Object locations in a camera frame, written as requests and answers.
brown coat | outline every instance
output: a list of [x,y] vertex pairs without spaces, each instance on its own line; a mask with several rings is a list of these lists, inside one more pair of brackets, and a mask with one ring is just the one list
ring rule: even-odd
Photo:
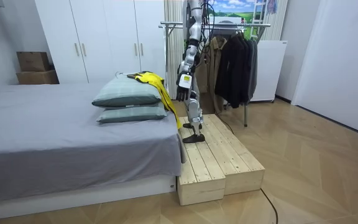
[[207,76],[208,76],[208,91],[213,101],[215,113],[218,114],[223,110],[224,100],[222,97],[215,95],[215,83],[218,76],[219,64],[221,62],[221,52],[227,40],[223,37],[214,37],[211,40],[211,49],[209,57],[207,57]]
[[204,60],[204,53],[201,55],[200,62],[196,66],[196,80],[198,91],[200,93],[207,93],[208,92],[208,73],[206,68],[206,63]]

baseboard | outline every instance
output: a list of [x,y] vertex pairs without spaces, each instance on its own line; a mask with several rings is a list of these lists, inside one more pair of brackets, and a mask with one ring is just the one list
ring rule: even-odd
[[287,99],[287,98],[284,98],[284,97],[278,96],[278,95],[276,95],[276,98],[279,99],[279,100],[282,100],[282,101],[284,101],[284,102],[286,102],[286,103],[291,104],[291,100],[289,100],[289,99]]
[[332,121],[332,122],[334,122],[334,123],[336,123],[336,124],[338,124],[338,125],[341,125],[342,127],[345,127],[345,128],[347,128],[347,129],[350,129],[350,130],[355,131],[355,132],[358,133],[358,130],[357,130],[357,129],[354,129],[354,128],[352,128],[352,127],[346,125],[346,124],[342,124],[342,123],[340,123],[340,122],[338,122],[338,121],[335,121],[335,120],[333,120],[333,119],[331,119],[331,118],[328,118],[328,117],[326,117],[326,116],[324,116],[324,115],[321,115],[321,114],[319,114],[319,113],[316,113],[316,112],[314,112],[314,111],[311,111],[311,110],[309,110],[309,109],[306,109],[306,108],[304,108],[304,107],[302,107],[302,106],[297,105],[297,107],[302,108],[302,109],[304,109],[304,110],[306,110],[306,111],[309,111],[310,113],[313,113],[313,114],[315,114],[315,115],[317,115],[317,116],[320,116],[320,117],[322,117],[322,118],[325,118],[325,119],[327,119],[327,120],[329,120],[329,121]]

cardboard box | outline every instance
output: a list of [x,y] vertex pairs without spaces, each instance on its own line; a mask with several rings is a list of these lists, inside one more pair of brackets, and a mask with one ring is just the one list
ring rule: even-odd
[[56,70],[47,72],[19,72],[16,75],[20,85],[59,84]]
[[22,72],[46,72],[50,70],[46,52],[16,52]]

yellow towel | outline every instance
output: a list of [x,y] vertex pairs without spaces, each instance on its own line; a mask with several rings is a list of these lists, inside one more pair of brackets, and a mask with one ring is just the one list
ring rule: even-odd
[[157,88],[158,92],[161,96],[161,101],[164,104],[166,110],[170,110],[175,114],[175,118],[177,120],[177,128],[181,128],[181,123],[179,121],[177,112],[175,110],[175,106],[173,105],[171,98],[169,97],[167,90],[165,89],[164,85],[162,84],[164,79],[159,77],[158,75],[152,72],[139,72],[133,75],[128,75],[128,78],[134,78],[141,83],[148,83]]

robot leg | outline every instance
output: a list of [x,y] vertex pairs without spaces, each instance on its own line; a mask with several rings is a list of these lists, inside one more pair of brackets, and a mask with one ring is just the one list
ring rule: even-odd
[[193,89],[190,90],[189,98],[185,100],[187,119],[190,125],[184,124],[184,128],[193,128],[194,134],[188,138],[183,139],[184,143],[203,142],[205,137],[200,133],[202,123],[204,122],[203,110],[200,108],[199,98],[200,93],[198,91],[197,81],[194,76]]

